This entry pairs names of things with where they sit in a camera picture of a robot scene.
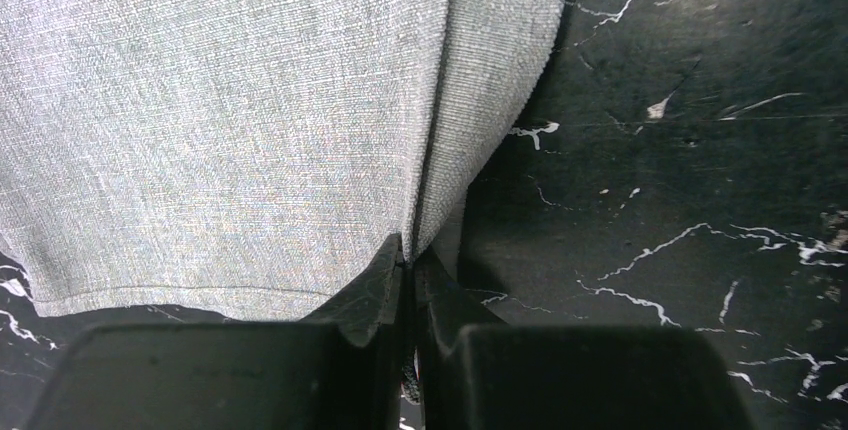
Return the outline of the grey cloth napkin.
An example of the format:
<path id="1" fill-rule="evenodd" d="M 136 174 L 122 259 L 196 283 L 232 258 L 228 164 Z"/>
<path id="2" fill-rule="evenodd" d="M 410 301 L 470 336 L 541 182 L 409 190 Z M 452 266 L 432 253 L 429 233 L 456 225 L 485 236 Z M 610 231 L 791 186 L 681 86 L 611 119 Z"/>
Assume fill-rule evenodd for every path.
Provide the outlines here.
<path id="1" fill-rule="evenodd" d="M 43 317 L 305 316 L 417 258 L 565 0 L 1 0 L 1 249 Z"/>

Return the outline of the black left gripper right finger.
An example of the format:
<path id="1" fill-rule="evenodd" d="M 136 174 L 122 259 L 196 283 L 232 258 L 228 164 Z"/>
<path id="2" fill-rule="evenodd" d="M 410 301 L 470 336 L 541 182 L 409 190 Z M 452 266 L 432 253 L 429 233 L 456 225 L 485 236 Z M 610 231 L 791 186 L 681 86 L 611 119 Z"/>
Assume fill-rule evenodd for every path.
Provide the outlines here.
<path id="1" fill-rule="evenodd" d="M 510 324 L 433 251 L 413 267 L 429 429 L 749 429 L 720 355 L 685 329 Z"/>

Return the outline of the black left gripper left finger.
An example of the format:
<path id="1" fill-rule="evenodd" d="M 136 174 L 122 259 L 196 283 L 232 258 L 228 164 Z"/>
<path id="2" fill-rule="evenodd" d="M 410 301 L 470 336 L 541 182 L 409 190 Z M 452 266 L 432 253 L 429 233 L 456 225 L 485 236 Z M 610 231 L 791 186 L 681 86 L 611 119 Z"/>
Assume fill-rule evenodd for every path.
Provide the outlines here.
<path id="1" fill-rule="evenodd" d="M 394 429 L 403 255 L 298 321 L 97 327 L 60 362 L 30 429 Z"/>

